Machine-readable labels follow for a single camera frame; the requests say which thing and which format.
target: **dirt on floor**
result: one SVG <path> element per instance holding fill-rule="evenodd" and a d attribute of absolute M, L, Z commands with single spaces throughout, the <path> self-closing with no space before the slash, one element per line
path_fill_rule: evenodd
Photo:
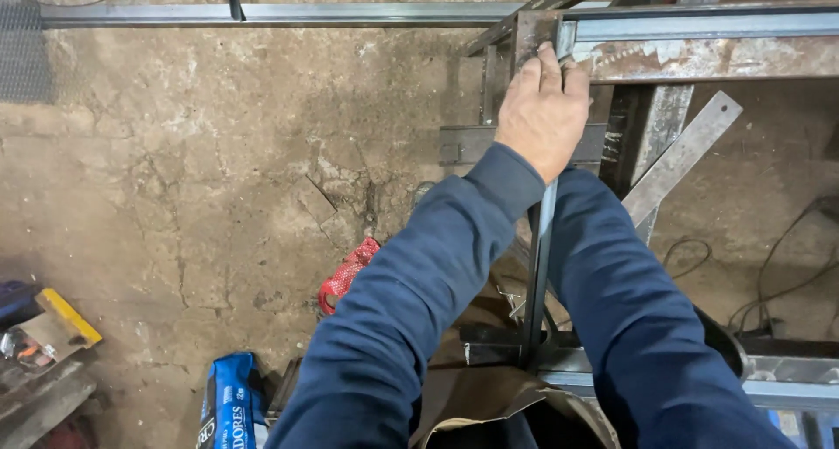
<path fill-rule="evenodd" d="M 193 446 L 214 358 L 253 350 L 282 370 L 305 353 L 320 282 L 366 234 L 403 227 L 418 182 L 447 174 L 439 126 L 477 121 L 480 61 L 457 51 L 478 33 L 48 33 L 75 89 L 55 106 L 0 104 L 0 279 L 56 288 L 105 336 L 92 365 L 109 401 L 94 419 L 102 447 Z M 839 186 L 839 165 L 822 155 L 835 87 L 698 89 L 693 111 L 719 89 L 745 111 L 667 197 L 651 246 L 662 258 L 685 237 L 713 248 L 678 283 L 720 321 L 754 298 L 758 267 L 791 221 Z M 305 182 L 336 209 L 307 208 L 296 193 Z M 837 231 L 808 217 L 768 283 L 817 270 Z M 702 253 L 677 250 L 674 272 Z M 792 336 L 832 337 L 836 280 L 773 305 Z"/>

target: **hand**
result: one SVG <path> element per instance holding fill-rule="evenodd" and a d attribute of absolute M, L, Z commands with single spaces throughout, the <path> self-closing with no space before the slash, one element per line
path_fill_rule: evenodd
<path fill-rule="evenodd" d="M 510 82 L 495 141 L 524 157 L 549 184 L 568 165 L 582 137 L 588 84 L 588 75 L 576 63 L 560 68 L 553 45 L 543 42 L 539 57 L 524 63 Z"/>

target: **metal mesh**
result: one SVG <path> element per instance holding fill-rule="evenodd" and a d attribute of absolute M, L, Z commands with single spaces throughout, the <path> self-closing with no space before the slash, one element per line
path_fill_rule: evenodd
<path fill-rule="evenodd" d="M 54 101 L 38 0 L 0 0 L 0 101 Z"/>

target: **blue sleeve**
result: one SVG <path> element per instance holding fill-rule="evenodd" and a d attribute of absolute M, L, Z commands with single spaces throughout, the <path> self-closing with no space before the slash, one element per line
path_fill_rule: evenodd
<path fill-rule="evenodd" d="M 267 449 L 407 447 L 427 362 L 487 281 L 544 182 L 494 144 L 426 194 L 320 322 Z"/>
<path fill-rule="evenodd" d="M 549 262 L 622 447 L 794 447 L 705 345 L 687 296 L 586 171 L 559 178 Z"/>

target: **blue bag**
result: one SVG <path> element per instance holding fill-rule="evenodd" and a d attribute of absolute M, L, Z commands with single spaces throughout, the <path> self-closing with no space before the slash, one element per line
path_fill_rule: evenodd
<path fill-rule="evenodd" d="M 207 375 L 195 449 L 262 449 L 267 439 L 262 378 L 251 352 L 215 359 Z"/>

